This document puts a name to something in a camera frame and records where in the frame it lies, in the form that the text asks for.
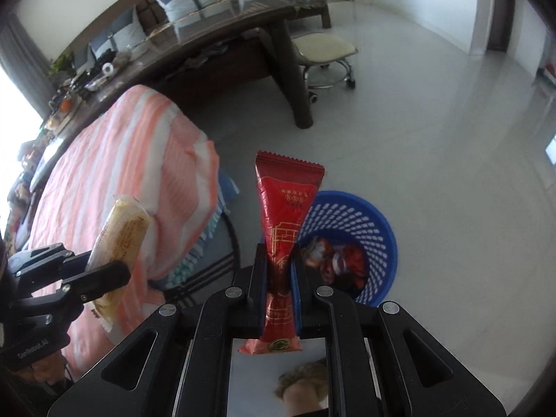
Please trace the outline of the person's left hand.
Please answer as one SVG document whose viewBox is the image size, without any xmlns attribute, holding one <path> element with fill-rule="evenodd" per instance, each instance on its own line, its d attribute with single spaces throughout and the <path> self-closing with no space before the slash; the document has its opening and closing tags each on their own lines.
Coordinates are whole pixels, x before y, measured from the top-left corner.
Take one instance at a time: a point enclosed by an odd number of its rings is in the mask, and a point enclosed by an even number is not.
<svg viewBox="0 0 556 417">
<path fill-rule="evenodd" d="M 46 383 L 53 386 L 65 380 L 66 360 L 60 351 L 39 360 L 15 375 L 28 383 Z"/>
</svg>

